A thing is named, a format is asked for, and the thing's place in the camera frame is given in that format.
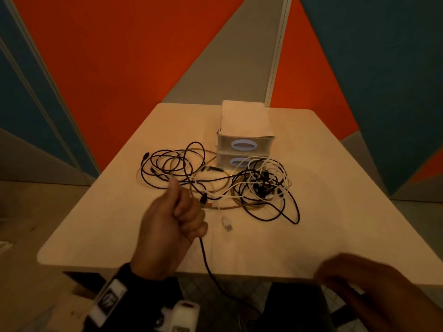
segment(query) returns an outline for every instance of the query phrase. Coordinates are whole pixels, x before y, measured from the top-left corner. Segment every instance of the person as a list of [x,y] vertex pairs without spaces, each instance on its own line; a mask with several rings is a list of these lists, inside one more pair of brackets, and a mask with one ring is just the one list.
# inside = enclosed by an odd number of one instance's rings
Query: person
[[[152,330],[161,308],[183,299],[170,276],[192,242],[206,234],[204,220],[199,201],[171,178],[143,216],[131,261],[115,276],[127,290],[104,310],[100,328],[87,317],[84,331]],[[443,311],[393,267],[341,253],[323,262],[314,280],[335,291],[369,331],[443,331]],[[334,326],[319,285],[273,283],[252,330],[333,331]]]

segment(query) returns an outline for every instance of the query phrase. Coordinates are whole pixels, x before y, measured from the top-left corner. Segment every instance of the white table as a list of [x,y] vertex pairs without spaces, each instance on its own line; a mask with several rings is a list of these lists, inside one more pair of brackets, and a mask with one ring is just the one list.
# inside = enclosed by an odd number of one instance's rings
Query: white table
[[[215,150],[220,111],[157,105],[41,248],[38,261],[71,270],[114,269],[129,261],[141,216],[162,193],[140,178],[143,154],[183,149],[192,141]],[[345,251],[391,264],[416,284],[443,285],[443,263],[315,113],[271,108],[269,118],[271,157],[293,182],[301,221],[260,222],[241,208],[207,211],[204,244],[213,273],[311,278],[325,258]],[[220,212],[233,231],[224,230]],[[287,214],[295,216],[293,206]],[[198,240],[178,271],[207,273]]]

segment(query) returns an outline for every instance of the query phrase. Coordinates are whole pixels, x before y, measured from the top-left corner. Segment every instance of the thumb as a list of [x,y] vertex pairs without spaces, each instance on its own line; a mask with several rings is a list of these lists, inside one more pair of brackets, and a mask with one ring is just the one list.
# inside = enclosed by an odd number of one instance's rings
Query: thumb
[[164,210],[170,210],[171,213],[174,212],[174,207],[180,198],[180,191],[179,181],[174,176],[171,176],[171,178],[169,178],[168,188],[163,195],[162,208]]

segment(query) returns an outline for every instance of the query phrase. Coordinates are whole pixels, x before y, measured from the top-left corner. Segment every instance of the drawer handle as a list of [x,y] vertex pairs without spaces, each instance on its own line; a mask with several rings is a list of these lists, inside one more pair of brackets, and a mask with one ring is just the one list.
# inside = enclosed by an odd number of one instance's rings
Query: drawer handle
[[246,158],[246,157],[236,157],[233,158],[232,160],[230,160],[230,163],[232,166],[237,167],[240,163],[240,168],[247,168],[248,167],[248,163],[251,161],[250,158]]
[[235,140],[231,143],[231,146],[240,151],[250,151],[257,148],[257,143],[251,140]]

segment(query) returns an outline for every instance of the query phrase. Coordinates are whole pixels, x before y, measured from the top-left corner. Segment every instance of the person's right hand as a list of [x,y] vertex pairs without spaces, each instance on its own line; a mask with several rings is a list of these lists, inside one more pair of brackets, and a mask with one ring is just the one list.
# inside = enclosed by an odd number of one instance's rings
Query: person's right hand
[[393,267],[341,253],[323,262],[314,279],[335,291],[369,331],[443,331],[443,311]]

